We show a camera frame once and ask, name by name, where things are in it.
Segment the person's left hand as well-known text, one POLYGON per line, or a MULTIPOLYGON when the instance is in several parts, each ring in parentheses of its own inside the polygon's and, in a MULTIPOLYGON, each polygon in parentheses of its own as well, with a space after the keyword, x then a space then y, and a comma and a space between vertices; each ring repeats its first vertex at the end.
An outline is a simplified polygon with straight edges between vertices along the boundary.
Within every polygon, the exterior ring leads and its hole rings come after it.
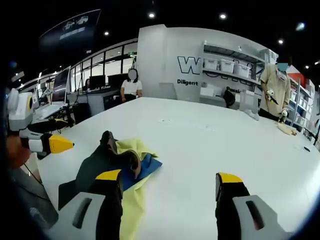
POLYGON ((6 149, 8 154, 8 166, 11 169, 17 169, 24 165, 31 155, 30 150, 23 147, 19 136, 9 136, 6 139, 6 149))

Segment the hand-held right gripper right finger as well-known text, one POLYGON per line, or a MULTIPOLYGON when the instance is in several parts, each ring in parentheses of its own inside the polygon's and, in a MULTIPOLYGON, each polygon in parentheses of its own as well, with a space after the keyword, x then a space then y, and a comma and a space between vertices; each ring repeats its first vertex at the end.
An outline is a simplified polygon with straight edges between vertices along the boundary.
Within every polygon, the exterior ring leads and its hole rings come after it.
POLYGON ((278 223, 277 213, 241 178, 218 172, 215 178, 216 225, 219 240, 288 240, 292 232, 278 223))

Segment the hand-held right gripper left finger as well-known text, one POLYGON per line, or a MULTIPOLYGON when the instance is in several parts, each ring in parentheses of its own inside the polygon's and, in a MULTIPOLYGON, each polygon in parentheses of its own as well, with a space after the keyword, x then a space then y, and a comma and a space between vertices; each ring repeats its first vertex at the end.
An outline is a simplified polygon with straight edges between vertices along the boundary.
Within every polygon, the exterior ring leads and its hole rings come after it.
POLYGON ((103 172, 59 211, 46 235, 50 240, 118 240, 122 199, 122 171, 103 172))

